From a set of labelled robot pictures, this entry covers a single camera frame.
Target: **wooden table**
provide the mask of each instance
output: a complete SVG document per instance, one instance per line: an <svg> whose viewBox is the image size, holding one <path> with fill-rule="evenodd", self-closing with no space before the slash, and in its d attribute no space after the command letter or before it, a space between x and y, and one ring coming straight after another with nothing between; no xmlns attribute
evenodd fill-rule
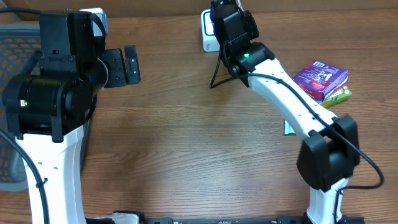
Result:
<svg viewBox="0 0 398 224"><path fill-rule="evenodd" d="M343 213L398 222L398 9L254 14L261 37L294 76L313 59L349 70L353 96L331 108L359 126L361 149L386 176L379 190L345 193ZM109 21L107 48L137 45L139 85L103 90L82 179L86 216L302 215L309 187L300 142L281 115L234 81L208 88L217 53L202 49L200 17ZM228 77L225 68L219 79ZM351 184L373 184L363 160ZM28 192L0 193L0 223L29 223Z"/></svg>

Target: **wooden tabletop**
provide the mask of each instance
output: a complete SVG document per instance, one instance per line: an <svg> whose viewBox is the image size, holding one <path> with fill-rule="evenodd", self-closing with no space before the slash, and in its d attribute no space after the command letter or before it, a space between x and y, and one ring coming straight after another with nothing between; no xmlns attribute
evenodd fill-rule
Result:
<svg viewBox="0 0 398 224"><path fill-rule="evenodd" d="M312 60L349 70L353 96L330 108L358 123L361 149L379 164L378 190L347 190L343 213L398 222L398 9L254 14L290 76ZM203 52L200 16L109 21L107 48L135 44L141 83L99 93L81 177L86 216L302 215L309 186L300 142L258 94L233 81L208 88L217 53ZM225 68L219 79L228 77ZM378 177L364 160L351 184ZM28 192L0 193L0 223L30 223Z"/></svg>

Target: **purple box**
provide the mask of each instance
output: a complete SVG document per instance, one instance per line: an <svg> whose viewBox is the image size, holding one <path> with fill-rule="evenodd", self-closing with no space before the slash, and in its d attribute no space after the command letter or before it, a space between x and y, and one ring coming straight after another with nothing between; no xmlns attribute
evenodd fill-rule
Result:
<svg viewBox="0 0 398 224"><path fill-rule="evenodd" d="M348 71L314 60L293 80L320 104L348 81Z"/></svg>

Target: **barcode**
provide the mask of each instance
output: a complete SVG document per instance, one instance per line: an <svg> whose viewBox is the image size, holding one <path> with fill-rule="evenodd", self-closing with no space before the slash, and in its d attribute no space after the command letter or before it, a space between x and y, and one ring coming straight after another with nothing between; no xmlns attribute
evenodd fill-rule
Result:
<svg viewBox="0 0 398 224"><path fill-rule="evenodd" d="M322 68L323 66L325 66L325 64L324 63L321 63L321 62L314 62L313 63L316 67L320 67L320 68Z"/></svg>

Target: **green snack wrapper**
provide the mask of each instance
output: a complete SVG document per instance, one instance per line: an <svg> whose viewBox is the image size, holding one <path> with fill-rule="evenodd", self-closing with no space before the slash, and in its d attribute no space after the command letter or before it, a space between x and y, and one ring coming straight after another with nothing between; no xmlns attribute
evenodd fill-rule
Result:
<svg viewBox="0 0 398 224"><path fill-rule="evenodd" d="M340 89L336 90L332 95L330 95L327 99L325 99L321 105L324 108L328 108L330 106L336 105L347 100L353 93L349 90L348 86L343 86ZM285 134L295 134L293 128L290 124L285 121Z"/></svg>

